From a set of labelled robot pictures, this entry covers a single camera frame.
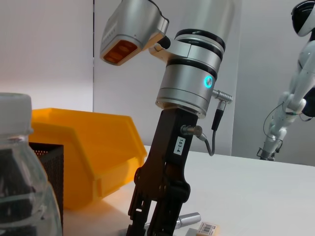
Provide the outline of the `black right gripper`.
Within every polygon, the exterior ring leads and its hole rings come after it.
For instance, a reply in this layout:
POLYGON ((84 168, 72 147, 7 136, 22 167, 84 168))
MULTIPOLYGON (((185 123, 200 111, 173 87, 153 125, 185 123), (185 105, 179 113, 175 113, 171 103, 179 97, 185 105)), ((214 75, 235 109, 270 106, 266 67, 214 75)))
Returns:
POLYGON ((158 202, 147 235, 173 235, 182 204, 190 195, 184 169, 192 136, 183 135, 181 127, 195 126, 197 120, 197 115, 179 108, 161 112, 148 158, 135 175, 128 236, 145 235, 152 200, 158 202))

